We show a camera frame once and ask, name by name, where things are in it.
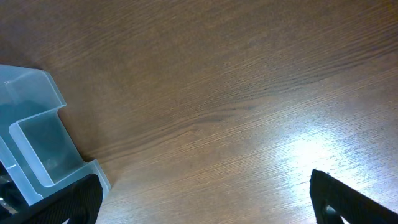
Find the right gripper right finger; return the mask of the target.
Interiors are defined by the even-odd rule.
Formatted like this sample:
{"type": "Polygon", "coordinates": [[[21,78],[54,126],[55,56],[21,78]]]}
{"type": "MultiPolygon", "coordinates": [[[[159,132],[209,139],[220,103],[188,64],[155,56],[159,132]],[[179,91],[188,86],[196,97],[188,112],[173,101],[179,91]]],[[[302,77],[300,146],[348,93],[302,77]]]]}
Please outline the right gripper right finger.
{"type": "Polygon", "coordinates": [[[329,174],[312,170],[310,197],[318,224],[397,223],[397,214],[329,174]]]}

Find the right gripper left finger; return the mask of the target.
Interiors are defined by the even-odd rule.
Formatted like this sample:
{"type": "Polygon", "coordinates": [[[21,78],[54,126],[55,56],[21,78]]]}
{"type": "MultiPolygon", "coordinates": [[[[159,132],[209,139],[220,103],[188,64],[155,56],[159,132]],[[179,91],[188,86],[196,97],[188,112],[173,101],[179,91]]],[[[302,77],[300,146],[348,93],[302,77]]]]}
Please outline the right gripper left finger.
{"type": "Polygon", "coordinates": [[[10,217],[5,224],[95,224],[103,201],[99,177],[90,174],[10,217]]]}

